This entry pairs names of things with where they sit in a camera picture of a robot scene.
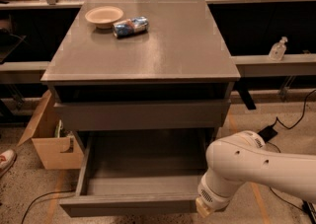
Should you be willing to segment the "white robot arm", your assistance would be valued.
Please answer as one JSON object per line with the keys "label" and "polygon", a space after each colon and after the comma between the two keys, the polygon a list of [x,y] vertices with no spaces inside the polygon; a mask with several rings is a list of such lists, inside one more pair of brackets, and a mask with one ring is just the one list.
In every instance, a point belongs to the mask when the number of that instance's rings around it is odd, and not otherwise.
{"label": "white robot arm", "polygon": [[207,171],[197,187],[197,212],[206,217],[230,203],[247,182],[272,187],[316,203],[316,157],[271,152],[253,131],[213,141],[206,149]]}

